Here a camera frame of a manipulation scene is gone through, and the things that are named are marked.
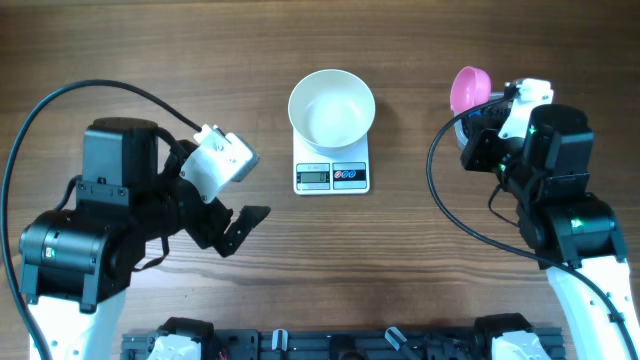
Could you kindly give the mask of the pink scoop blue handle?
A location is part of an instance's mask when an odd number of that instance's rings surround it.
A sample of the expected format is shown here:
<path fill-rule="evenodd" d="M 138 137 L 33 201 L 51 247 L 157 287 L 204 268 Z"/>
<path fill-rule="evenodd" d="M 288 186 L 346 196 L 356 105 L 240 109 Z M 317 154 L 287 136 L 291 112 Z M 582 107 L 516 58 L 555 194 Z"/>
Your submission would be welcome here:
<path fill-rule="evenodd" d="M 489 100 L 491 88 L 491 79 L 486 71 L 472 66 L 462 68 L 456 75 L 450 90 L 451 111 L 458 115 L 486 103 Z"/>

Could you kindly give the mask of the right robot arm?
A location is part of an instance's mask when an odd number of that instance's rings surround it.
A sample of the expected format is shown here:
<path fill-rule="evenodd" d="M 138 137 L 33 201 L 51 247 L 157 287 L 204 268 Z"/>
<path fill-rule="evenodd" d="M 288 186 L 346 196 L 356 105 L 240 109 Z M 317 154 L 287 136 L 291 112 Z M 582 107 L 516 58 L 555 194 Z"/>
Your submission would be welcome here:
<path fill-rule="evenodd" d="M 535 107 L 524 134 L 506 140 L 506 109 L 465 119 L 466 170 L 491 172 L 517 201 L 519 233 L 537 255 L 581 359 L 639 353 L 639 324 L 622 231 L 612 208 L 588 192 L 594 134 L 579 109 Z"/>

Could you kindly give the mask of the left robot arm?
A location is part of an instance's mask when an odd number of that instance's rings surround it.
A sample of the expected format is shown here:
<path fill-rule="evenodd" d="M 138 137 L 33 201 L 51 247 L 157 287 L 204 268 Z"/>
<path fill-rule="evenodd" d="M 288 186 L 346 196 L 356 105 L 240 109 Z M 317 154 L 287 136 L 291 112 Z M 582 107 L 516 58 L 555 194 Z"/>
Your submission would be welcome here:
<path fill-rule="evenodd" d="M 202 249 L 233 255 L 269 208 L 234 212 L 219 193 L 258 161 L 245 140 L 217 127 L 178 140 L 149 120 L 95 120 L 83 171 L 66 189 L 75 207 L 42 213 L 20 239 L 20 290 L 46 356 L 108 356 L 132 275 L 153 266 L 149 241 L 185 232 Z"/>

